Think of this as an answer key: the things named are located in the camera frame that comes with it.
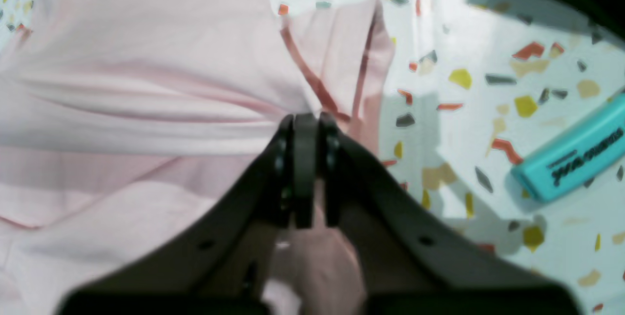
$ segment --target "pink cloth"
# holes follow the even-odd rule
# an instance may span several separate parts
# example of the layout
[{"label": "pink cloth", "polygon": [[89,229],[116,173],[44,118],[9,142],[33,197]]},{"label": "pink cloth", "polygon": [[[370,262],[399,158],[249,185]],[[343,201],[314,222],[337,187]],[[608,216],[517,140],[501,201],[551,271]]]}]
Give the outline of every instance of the pink cloth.
[{"label": "pink cloth", "polygon": [[[33,33],[0,57],[2,315],[49,315],[183,231],[287,113],[325,108],[377,151],[393,57],[378,0],[284,26],[268,0],[36,1]],[[333,236],[293,241],[304,306],[345,314],[323,297],[341,280],[302,278],[358,281],[353,252]],[[302,256],[315,246],[337,261]]]}]

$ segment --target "pink fabric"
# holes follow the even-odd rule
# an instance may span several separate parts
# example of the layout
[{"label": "pink fabric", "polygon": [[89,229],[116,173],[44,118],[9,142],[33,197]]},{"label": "pink fabric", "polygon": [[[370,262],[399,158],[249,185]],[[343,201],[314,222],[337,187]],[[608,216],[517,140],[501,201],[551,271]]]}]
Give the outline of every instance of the pink fabric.
[{"label": "pink fabric", "polygon": [[[377,151],[393,56],[378,0],[285,28],[268,0],[37,2],[0,58],[2,315],[49,315],[183,231],[287,113],[328,109]],[[342,315],[357,263],[319,233],[292,238],[288,282],[313,314]]]}]

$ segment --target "teal highlighter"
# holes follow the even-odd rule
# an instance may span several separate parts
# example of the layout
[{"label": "teal highlighter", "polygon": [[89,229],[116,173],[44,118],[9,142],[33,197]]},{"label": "teal highlighter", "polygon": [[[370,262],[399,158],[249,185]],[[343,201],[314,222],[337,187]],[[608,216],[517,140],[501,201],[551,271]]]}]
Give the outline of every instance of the teal highlighter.
[{"label": "teal highlighter", "polygon": [[529,155],[513,177],[536,200],[571,192],[625,155],[625,92]]}]

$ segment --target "screw hole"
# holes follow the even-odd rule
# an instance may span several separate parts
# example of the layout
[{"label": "screw hole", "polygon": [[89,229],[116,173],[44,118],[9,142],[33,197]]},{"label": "screw hole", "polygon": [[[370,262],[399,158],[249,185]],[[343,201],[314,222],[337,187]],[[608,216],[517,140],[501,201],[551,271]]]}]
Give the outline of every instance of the screw hole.
[{"label": "screw hole", "polygon": [[204,242],[201,242],[200,244],[197,244],[197,248],[201,251],[205,251],[206,249],[212,248],[212,246],[214,245],[215,245],[215,241],[213,241],[212,239],[209,239],[208,241],[204,241]]},{"label": "screw hole", "polygon": [[434,245],[434,240],[426,236],[419,237],[419,242],[423,244],[424,246],[428,246],[428,247]]}]

